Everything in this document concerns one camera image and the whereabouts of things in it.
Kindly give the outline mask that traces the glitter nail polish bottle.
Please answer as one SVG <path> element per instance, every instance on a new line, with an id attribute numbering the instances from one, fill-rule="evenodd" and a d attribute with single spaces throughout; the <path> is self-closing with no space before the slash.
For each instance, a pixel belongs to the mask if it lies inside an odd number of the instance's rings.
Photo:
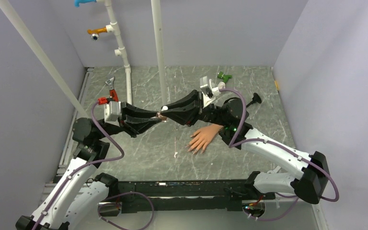
<path id="1" fill-rule="evenodd" d="M 165 117 L 165 116 L 163 116 L 160 112 L 158 112 L 157 114 L 156 114 L 156 117 L 158 118 L 158 119 L 160 119 L 162 122 L 166 122 L 167 121 L 167 117 Z"/>

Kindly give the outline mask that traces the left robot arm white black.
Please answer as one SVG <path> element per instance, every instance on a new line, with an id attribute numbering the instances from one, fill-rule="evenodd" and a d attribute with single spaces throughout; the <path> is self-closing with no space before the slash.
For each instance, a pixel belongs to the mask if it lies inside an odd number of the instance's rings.
<path id="1" fill-rule="evenodd" d="M 98 100 L 91 118 L 79 118 L 73 124 L 72 139 L 78 145 L 65 173 L 30 216 L 17 220 L 16 229 L 74 230 L 94 206 L 115 200 L 119 189 L 113 176 L 96 176 L 89 187 L 83 187 L 103 162 L 124 157 L 124 150 L 112 136 L 127 133 L 135 138 L 162 120 L 157 111 L 110 98 Z"/>

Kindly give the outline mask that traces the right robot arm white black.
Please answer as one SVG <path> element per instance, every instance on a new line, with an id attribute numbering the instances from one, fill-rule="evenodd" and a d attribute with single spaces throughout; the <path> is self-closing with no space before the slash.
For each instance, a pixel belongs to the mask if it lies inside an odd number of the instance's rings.
<path id="1" fill-rule="evenodd" d="M 245 122 L 248 116 L 243 98 L 227 99 L 222 106 L 197 90 L 186 97 L 163 106 L 161 115 L 180 125 L 192 126 L 197 121 L 222 126 L 219 135 L 232 148 L 258 153 L 274 162 L 285 173 L 253 172 L 245 185 L 251 199 L 265 193 L 288 193 L 310 204 L 325 199 L 328 183 L 334 184 L 326 156 L 321 152 L 309 154 L 269 138 Z"/>

